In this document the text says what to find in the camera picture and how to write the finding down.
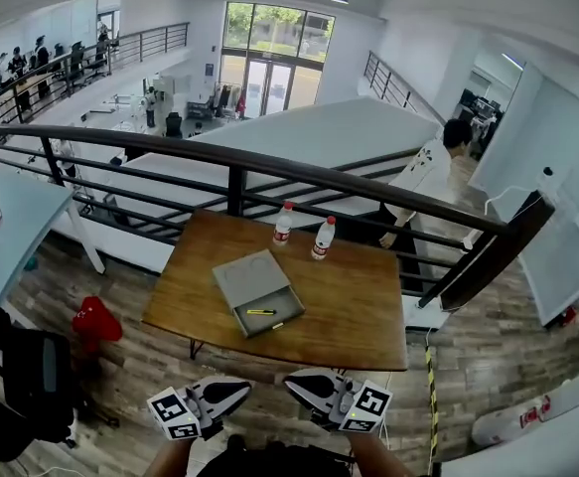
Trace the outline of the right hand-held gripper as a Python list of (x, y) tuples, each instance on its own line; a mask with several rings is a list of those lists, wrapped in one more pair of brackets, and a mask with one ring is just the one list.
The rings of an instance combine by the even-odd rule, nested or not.
[(327, 369), (303, 369), (283, 379), (290, 395), (307, 409), (313, 422), (327, 431), (374, 432), (383, 422), (392, 393)]

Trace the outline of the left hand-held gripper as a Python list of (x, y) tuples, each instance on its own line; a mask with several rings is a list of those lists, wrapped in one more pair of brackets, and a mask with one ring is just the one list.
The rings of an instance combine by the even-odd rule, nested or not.
[(213, 377), (204, 385), (203, 407), (188, 389), (172, 387), (147, 399), (147, 406), (169, 440), (202, 438), (209, 440), (221, 431), (210, 415), (229, 415), (251, 392), (251, 383), (235, 377)]

